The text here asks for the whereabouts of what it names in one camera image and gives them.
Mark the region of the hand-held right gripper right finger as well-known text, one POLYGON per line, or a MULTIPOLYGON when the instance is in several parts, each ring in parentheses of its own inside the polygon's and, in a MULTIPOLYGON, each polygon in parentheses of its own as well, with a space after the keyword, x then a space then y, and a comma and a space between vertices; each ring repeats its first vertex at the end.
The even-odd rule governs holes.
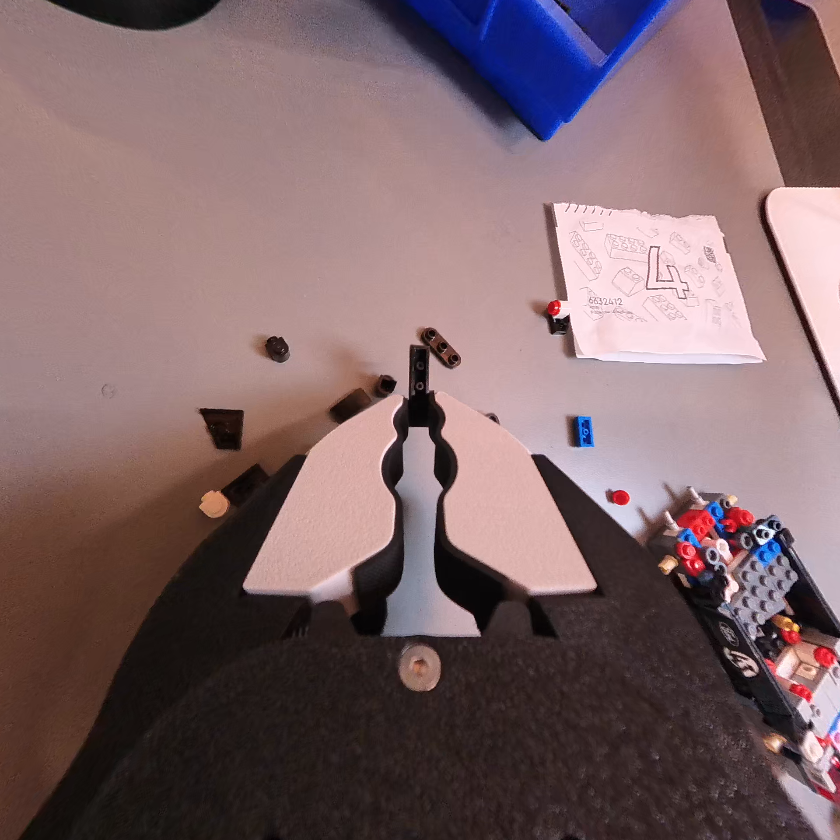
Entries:
POLYGON ((453 396, 429 403, 437 499, 434 570, 447 598, 484 634, 498 606, 520 604, 538 634, 539 599, 593 595, 597 581, 530 451, 453 396))

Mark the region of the black lego slope piece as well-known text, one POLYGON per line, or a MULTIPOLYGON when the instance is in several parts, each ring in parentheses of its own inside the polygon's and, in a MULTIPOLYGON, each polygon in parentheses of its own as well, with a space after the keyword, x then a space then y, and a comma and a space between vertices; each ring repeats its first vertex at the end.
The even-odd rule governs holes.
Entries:
POLYGON ((332 404, 329 415, 336 424, 343 424, 371 407, 372 404, 373 400, 368 392, 357 387, 332 404))

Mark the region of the black lego wedge plate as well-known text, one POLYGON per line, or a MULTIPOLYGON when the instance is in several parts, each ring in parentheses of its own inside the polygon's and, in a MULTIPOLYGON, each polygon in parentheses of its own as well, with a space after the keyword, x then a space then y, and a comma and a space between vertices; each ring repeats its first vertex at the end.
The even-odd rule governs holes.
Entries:
POLYGON ((238 452, 242 448, 245 411, 230 408, 201 407, 197 410, 217 450, 238 452))

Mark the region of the white booklet stand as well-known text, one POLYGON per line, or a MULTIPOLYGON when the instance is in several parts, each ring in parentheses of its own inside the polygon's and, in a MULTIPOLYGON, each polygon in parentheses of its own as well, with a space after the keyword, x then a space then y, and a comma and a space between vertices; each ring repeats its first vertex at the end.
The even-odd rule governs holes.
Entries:
POLYGON ((839 407, 839 188, 782 186, 763 213, 826 385, 839 407))

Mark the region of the printed white paper bag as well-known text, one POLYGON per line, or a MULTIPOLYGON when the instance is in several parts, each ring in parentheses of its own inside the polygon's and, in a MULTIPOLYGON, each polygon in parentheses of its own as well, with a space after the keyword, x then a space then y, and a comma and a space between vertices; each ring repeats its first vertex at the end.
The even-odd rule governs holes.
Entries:
POLYGON ((725 235, 712 215, 552 205, 578 359, 759 364, 725 235))

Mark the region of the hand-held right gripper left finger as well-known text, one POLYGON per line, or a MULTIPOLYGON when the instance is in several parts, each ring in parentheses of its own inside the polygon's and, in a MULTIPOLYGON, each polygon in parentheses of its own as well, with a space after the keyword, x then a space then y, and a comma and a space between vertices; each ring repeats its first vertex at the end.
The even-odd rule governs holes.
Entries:
POLYGON ((244 593, 335 602, 357 633, 380 636, 405 562, 405 398, 336 427, 303 459, 243 583, 244 593))

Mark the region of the lego car model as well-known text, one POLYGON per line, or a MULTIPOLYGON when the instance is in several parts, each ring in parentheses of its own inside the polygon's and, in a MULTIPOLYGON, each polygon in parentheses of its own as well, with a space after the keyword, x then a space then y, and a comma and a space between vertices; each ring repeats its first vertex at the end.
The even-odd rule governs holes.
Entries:
POLYGON ((687 490, 647 541, 735 691, 763 720, 767 750, 839 802, 839 624, 776 515, 687 490))

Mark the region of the blue plastic bin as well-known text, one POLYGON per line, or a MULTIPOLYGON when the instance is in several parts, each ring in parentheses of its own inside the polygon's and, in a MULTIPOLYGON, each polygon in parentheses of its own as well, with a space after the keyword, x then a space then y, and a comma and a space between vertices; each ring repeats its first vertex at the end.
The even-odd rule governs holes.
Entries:
POLYGON ((681 5, 669 1, 408 1, 541 140, 681 5))

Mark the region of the flat black lego plate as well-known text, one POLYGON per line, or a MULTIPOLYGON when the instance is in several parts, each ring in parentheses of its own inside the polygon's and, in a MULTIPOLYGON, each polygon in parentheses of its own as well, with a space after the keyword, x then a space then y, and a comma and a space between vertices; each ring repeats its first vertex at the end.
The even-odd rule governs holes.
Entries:
POLYGON ((270 479, 270 475, 260 464, 254 464, 230 481, 220 492, 235 508, 246 504, 259 488, 270 479))

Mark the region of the narrow black lego plate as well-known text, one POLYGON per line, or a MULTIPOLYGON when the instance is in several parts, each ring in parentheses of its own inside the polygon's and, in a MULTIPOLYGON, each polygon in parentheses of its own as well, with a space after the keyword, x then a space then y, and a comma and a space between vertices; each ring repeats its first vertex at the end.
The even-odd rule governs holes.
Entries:
POLYGON ((434 392, 429 387, 429 348, 412 344, 409 348, 407 415, 410 427, 428 428, 434 404, 434 392))

